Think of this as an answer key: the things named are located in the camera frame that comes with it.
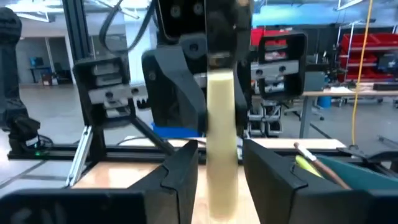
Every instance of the blue bin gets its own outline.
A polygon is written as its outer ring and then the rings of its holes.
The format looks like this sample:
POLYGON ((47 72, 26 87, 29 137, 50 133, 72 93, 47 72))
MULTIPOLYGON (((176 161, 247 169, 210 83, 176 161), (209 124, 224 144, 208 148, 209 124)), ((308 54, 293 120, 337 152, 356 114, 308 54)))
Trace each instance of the blue bin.
POLYGON ((154 123, 151 125, 154 132, 162 138, 193 138, 201 136, 200 133, 187 128, 157 127, 154 123))
POLYGON ((319 96, 318 97, 318 106, 322 108, 330 108, 331 106, 331 96, 319 96))

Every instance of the white foam block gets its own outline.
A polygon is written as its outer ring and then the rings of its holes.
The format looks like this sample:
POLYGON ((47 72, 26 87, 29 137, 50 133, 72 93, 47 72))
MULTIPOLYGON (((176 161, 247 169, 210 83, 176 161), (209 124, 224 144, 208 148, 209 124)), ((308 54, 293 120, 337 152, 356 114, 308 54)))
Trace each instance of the white foam block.
POLYGON ((238 154, 232 70, 207 76, 206 174, 210 217, 233 220, 238 203, 238 154))

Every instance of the table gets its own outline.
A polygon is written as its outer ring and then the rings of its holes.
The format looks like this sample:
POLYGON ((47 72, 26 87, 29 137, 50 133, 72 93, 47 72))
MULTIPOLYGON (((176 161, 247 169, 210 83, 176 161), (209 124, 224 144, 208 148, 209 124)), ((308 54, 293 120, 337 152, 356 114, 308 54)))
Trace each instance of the table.
MULTIPOLYGON (((293 148, 294 142, 299 142, 309 149, 336 149, 345 145, 336 139, 253 139, 268 148, 293 148)), ((179 147, 187 141, 170 140, 173 146, 179 147)), ((148 139, 135 139, 124 143, 127 146, 153 146, 148 139)), ((138 164, 128 162, 100 162, 90 170, 74 189, 82 188, 127 188, 157 167, 157 164, 138 164)), ((239 201, 236 223, 257 224, 259 219, 254 207, 249 187, 246 183, 243 167, 239 167, 239 201)), ((208 204, 206 196, 206 166, 199 166, 197 193, 193 208, 193 224, 209 223, 208 204)))
MULTIPOLYGON (((303 93, 303 110, 300 123, 300 138, 307 138, 310 132, 312 115, 312 102, 319 96, 354 96, 355 90, 345 87, 338 89, 324 89, 323 91, 305 91, 303 93)), ((373 83, 361 83, 359 85, 359 96, 398 96, 398 90, 377 91, 373 90, 373 83)))
POLYGON ((30 70, 30 74, 32 75, 34 83, 37 83, 36 76, 35 76, 35 71, 36 70, 45 70, 48 73, 51 73, 51 68, 50 67, 35 67, 35 68, 30 68, 29 70, 30 70))

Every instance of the screw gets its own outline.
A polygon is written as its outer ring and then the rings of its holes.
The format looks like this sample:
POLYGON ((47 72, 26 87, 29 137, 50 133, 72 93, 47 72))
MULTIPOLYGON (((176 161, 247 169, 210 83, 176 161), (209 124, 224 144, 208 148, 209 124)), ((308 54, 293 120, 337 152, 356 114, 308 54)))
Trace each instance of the screw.
POLYGON ((196 4, 194 4, 193 5, 193 12, 196 14, 196 15, 202 15, 202 13, 203 13, 203 5, 200 3, 200 2, 198 2, 198 3, 196 3, 196 4))
POLYGON ((133 88, 133 89, 131 90, 131 93, 132 93, 132 94, 138 93, 138 89, 137 89, 137 88, 133 88))
POLYGON ((155 81, 156 80, 156 74, 154 72, 150 72, 148 75, 148 78, 150 81, 155 81))
POLYGON ((285 67, 285 66, 281 66, 281 67, 279 67, 279 71, 280 71, 280 72, 284 72, 284 71, 286 71, 286 67, 285 67))
POLYGON ((111 99, 111 98, 113 98, 113 93, 112 92, 106 92, 105 93, 105 97, 107 97, 108 99, 111 99))
POLYGON ((191 44, 191 45, 189 45, 189 49, 193 52, 196 52, 196 51, 198 51, 199 46, 198 46, 198 44, 191 44))
POLYGON ((172 17, 174 17, 174 18, 180 17, 180 16, 181 16, 181 9, 180 9, 180 6, 176 6, 176 5, 172 6, 172 8, 171 8, 171 15, 172 15, 172 17))
POLYGON ((257 70, 256 75, 258 75, 258 76, 262 75, 262 70, 257 70))

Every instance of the yellow cable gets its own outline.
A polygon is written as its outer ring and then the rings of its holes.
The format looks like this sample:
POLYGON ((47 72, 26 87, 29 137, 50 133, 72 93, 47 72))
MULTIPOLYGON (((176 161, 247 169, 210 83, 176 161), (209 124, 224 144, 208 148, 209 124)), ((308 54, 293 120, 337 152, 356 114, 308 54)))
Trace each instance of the yellow cable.
POLYGON ((368 30, 369 30, 369 22, 371 19, 372 5, 373 5, 373 0, 369 0, 368 16, 366 18, 365 36, 364 36, 363 45, 362 45, 361 61, 359 63, 358 81, 356 82, 356 88, 355 88, 355 100, 354 100, 354 108, 353 108, 352 124, 351 124, 351 140, 352 140, 353 145, 355 145, 356 105, 358 104, 359 84, 361 83, 362 65, 363 65, 363 58, 364 58, 364 54, 365 54, 366 41, 368 40, 368 30))

